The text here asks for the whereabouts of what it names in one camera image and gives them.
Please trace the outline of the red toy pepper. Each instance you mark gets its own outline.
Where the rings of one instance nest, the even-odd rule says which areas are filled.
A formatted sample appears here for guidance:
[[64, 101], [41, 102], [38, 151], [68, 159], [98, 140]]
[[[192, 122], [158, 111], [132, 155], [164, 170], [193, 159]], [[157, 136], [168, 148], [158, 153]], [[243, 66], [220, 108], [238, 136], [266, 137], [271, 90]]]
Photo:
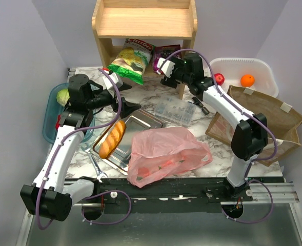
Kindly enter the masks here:
[[57, 116], [57, 122], [56, 122], [56, 125], [55, 125], [55, 129], [56, 129], [56, 130], [58, 130], [59, 127], [60, 127], [60, 124], [59, 124], [60, 120], [61, 120], [61, 115], [59, 114], [59, 115]]

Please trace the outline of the pale green toy vegetable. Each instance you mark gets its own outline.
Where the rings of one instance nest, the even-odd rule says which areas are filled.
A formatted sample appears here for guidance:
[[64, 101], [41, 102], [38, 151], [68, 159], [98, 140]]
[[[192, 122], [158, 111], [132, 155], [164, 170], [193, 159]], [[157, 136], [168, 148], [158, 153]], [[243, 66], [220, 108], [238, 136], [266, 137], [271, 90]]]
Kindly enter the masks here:
[[64, 107], [67, 104], [69, 98], [70, 96], [67, 88], [60, 90], [56, 95], [56, 101], [62, 107]]

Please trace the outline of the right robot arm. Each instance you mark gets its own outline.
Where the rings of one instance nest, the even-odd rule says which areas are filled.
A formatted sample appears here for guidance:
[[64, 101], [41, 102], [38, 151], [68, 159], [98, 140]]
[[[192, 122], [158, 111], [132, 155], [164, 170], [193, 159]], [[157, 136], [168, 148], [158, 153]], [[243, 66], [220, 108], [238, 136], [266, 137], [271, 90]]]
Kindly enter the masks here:
[[188, 53], [184, 58], [174, 54], [166, 59], [160, 58], [157, 69], [164, 74], [163, 85], [172, 88], [178, 84], [188, 86], [192, 95], [210, 105], [234, 129], [230, 143], [234, 158], [222, 190], [224, 198], [229, 201], [240, 197], [246, 189], [252, 163], [268, 143], [266, 117], [245, 109], [229, 97], [215, 79], [205, 76], [202, 57], [197, 53]]

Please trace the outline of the brown burlap tote bag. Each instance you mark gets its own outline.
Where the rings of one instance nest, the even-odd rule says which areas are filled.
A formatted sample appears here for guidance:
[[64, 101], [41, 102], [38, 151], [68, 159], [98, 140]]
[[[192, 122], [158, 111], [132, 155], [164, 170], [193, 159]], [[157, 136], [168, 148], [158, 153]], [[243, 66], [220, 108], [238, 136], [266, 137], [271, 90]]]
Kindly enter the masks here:
[[[256, 114], [262, 113], [267, 118], [267, 127], [275, 136], [278, 149], [273, 158], [261, 160], [262, 165], [269, 167], [301, 147], [297, 127], [302, 124], [302, 115], [292, 106], [270, 95], [243, 87], [230, 85], [227, 93], [246, 109]], [[208, 136], [228, 146], [233, 133], [233, 128], [219, 113], [215, 114], [206, 130]], [[273, 140], [268, 135], [268, 144], [259, 157], [268, 157], [273, 151]]]

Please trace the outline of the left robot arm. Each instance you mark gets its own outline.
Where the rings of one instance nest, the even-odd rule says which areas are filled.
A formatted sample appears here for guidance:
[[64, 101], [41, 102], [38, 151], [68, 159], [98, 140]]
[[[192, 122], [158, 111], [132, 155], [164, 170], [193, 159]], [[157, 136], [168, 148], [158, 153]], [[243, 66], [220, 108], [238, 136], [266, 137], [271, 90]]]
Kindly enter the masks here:
[[129, 89], [119, 75], [101, 70], [104, 86], [89, 79], [85, 74], [77, 74], [69, 79], [69, 99], [61, 113], [56, 140], [40, 173], [31, 185], [23, 185], [20, 196], [27, 211], [36, 219], [64, 221], [79, 201], [86, 199], [96, 202], [100, 198], [97, 180], [82, 177], [65, 187], [65, 176], [73, 155], [91, 130], [94, 110], [111, 106], [116, 116], [111, 125], [140, 108], [139, 104], [125, 101], [119, 89]]

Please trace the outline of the pink plastic grocery bag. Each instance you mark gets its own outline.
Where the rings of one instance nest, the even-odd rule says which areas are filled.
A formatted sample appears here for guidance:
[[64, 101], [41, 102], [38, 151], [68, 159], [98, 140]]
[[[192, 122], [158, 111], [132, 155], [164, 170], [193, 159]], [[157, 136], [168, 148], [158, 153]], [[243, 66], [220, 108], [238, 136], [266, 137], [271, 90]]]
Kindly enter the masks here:
[[127, 181], [142, 188], [203, 167], [213, 160], [208, 144], [184, 127], [150, 129], [132, 138]]

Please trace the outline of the magenta cat food pouch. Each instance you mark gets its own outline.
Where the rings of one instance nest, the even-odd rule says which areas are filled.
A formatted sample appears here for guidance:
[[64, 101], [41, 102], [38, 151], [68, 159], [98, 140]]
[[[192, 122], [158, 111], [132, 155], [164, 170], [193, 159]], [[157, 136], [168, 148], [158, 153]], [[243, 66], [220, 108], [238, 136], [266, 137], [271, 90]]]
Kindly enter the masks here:
[[180, 45], [168, 45], [168, 46], [157, 46], [154, 48], [153, 57], [152, 57], [152, 69], [153, 72], [157, 75], [158, 73], [158, 60], [160, 58], [166, 59], [173, 52], [180, 50]]

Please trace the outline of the toy orange fruit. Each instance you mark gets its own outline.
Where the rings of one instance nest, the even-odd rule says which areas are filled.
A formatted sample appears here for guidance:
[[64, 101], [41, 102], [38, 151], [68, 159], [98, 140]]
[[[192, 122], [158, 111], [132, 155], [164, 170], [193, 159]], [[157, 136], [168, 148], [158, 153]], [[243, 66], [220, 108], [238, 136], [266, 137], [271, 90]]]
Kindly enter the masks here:
[[240, 79], [240, 84], [242, 87], [251, 87], [255, 83], [255, 78], [251, 74], [245, 74]]

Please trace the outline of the green chips bag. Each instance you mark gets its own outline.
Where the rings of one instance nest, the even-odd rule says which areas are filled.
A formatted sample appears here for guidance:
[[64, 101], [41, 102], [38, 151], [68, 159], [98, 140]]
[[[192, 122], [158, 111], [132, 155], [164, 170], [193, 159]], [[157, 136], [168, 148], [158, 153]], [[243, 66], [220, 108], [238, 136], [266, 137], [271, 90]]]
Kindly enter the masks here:
[[125, 43], [107, 68], [121, 77], [143, 85], [143, 74], [149, 64], [155, 46], [137, 38], [127, 38]]

